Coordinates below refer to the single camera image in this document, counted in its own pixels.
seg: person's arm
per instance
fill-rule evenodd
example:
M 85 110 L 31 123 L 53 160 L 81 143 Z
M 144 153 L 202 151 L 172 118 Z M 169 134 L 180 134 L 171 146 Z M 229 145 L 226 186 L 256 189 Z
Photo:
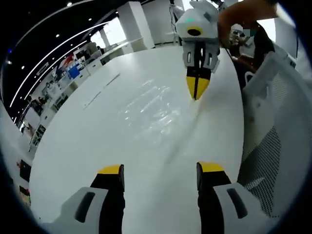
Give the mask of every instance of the person's arm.
M 218 18 L 219 38 L 228 44 L 231 27 L 234 24 L 251 24 L 257 20 L 275 18 L 275 0 L 244 0 L 221 11 Z

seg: desk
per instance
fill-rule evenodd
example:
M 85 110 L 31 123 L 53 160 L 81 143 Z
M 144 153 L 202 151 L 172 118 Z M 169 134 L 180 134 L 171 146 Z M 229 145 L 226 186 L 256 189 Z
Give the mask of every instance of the desk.
M 196 163 L 218 162 L 234 182 L 243 149 L 236 72 L 224 49 L 219 58 L 197 102 L 186 84 L 182 47 L 117 57 L 89 77 L 37 149 L 29 184 L 35 216 L 54 221 L 63 202 L 89 187 L 98 170 L 122 163 L 125 234 L 199 234 Z

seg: ceiling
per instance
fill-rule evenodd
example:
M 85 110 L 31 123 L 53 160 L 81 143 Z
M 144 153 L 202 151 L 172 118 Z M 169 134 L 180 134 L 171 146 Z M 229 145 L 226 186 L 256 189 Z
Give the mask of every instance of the ceiling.
M 72 0 L 73 5 L 70 7 L 66 6 L 68 2 L 66 0 L 5 2 L 5 5 L 2 5 L 0 9 L 1 22 L 6 22 L 2 31 L 5 32 L 5 37 L 2 36 L 4 42 L 1 44 L 0 59 L 3 61 L 7 56 L 12 64 L 3 63 L 1 91 L 3 103 L 9 115 L 18 117 L 18 112 L 21 113 L 22 108 L 25 108 L 28 104 L 24 97 L 37 81 L 37 78 L 34 77 L 37 71 L 46 62 L 52 64 L 52 58 L 58 59 L 83 40 L 89 39 L 88 34 L 90 32 L 82 33 L 68 41 L 43 60 L 25 81 L 12 107 L 9 108 L 20 85 L 38 62 L 73 35 L 116 17 L 115 10 L 127 0 Z M 33 28 L 41 20 L 62 8 L 65 9 L 48 17 Z M 93 29 L 91 33 L 95 33 L 99 28 Z

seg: ceiling light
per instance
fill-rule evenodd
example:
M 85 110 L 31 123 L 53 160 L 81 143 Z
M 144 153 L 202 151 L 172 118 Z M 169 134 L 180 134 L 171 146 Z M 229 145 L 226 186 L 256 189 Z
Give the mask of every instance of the ceiling light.
M 67 51 L 65 54 L 63 54 L 61 57 L 59 57 L 58 60 L 56 60 L 47 70 L 45 70 L 45 71 L 41 74 L 41 76 L 39 77 L 39 79 L 34 83 L 33 87 L 31 87 L 31 89 L 29 90 L 29 92 L 26 94 L 24 100 L 26 100 L 27 96 L 28 96 L 28 95 L 30 94 L 30 92 L 33 90 L 33 88 L 35 87 L 35 85 L 37 84 L 37 82 L 39 82 L 39 80 L 44 76 L 44 74 L 47 73 L 47 71 L 50 70 L 51 67 L 53 67 L 58 61 L 60 61 L 60 60 L 63 58 L 63 56 L 65 56 L 65 55 L 68 54 L 69 52 L 72 52 L 73 50 L 76 49 L 76 47 L 81 46 L 82 44 L 84 44 L 84 43 L 86 43 L 86 42 L 87 42 L 87 41 L 85 40 L 84 42 L 82 42 L 82 43 L 80 43 L 79 45 L 75 46 L 73 49 Z
M 14 95 L 12 101 L 11 101 L 10 107 L 12 107 L 13 102 L 14 102 L 16 96 L 18 95 L 20 89 L 22 88 L 22 86 L 24 85 L 24 83 L 26 82 L 26 80 L 28 79 L 28 77 L 30 76 L 30 74 L 32 74 L 32 72 L 33 72 L 33 71 L 34 71 L 50 54 L 52 54 L 54 51 L 56 51 L 57 49 L 59 49 L 63 44 L 65 44 L 66 42 L 70 41 L 71 39 L 73 39 L 73 38 L 79 36 L 80 34 L 82 34 L 82 33 L 84 33 L 84 32 L 87 32 L 87 31 L 89 31 L 90 29 L 93 29 L 93 28 L 99 27 L 99 26 L 101 26 L 101 25 L 107 24 L 107 23 L 108 23 L 108 22 L 99 23 L 99 24 L 97 24 L 97 25 L 94 25 L 94 26 L 92 26 L 92 27 L 90 27 L 90 28 L 87 28 L 87 29 L 85 29 L 85 30 L 83 30 L 83 31 L 81 31 L 81 32 L 79 32 L 79 33 L 73 35 L 71 38 L 69 38 L 69 39 L 63 41 L 61 44 L 59 44 L 57 47 L 55 47 L 53 50 L 51 50 L 46 56 L 44 56 L 44 57 L 36 64 L 36 66 L 34 66 L 34 68 L 28 73 L 28 75 L 26 76 L 26 78 L 25 78 L 25 79 L 23 80 L 23 82 L 21 83 L 21 85 L 19 86 L 18 90 L 16 91 L 16 93 L 15 93 L 15 95 Z

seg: white tabletop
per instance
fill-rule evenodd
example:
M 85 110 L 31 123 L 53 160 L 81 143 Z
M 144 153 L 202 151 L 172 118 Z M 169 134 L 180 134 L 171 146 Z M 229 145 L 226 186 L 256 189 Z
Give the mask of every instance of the white tabletop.
M 117 57 L 88 78 L 57 112 L 37 149 L 29 184 L 35 216 L 54 221 L 98 170 L 124 164 L 123 233 L 200 233 L 196 163 L 220 163 L 236 181 L 243 148 L 236 72 L 225 50 L 219 58 L 196 102 L 182 47 Z

